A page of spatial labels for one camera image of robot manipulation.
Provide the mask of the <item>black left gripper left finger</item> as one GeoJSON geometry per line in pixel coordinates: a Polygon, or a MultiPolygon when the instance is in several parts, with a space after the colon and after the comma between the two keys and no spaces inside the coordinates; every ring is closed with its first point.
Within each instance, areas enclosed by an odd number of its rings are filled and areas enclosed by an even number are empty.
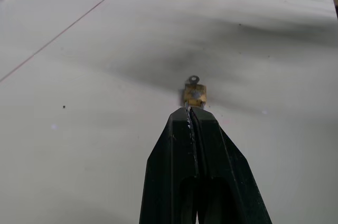
{"type": "Polygon", "coordinates": [[[140,223],[195,223],[199,180],[193,127],[185,108],[173,112],[147,160],[140,223]]]}

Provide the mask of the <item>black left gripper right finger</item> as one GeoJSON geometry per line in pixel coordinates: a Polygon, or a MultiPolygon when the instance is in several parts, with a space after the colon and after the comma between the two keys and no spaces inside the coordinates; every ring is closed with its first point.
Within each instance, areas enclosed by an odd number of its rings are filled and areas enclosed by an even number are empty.
{"type": "Polygon", "coordinates": [[[250,166],[208,111],[191,108],[201,185],[199,223],[271,223],[250,166]]]}

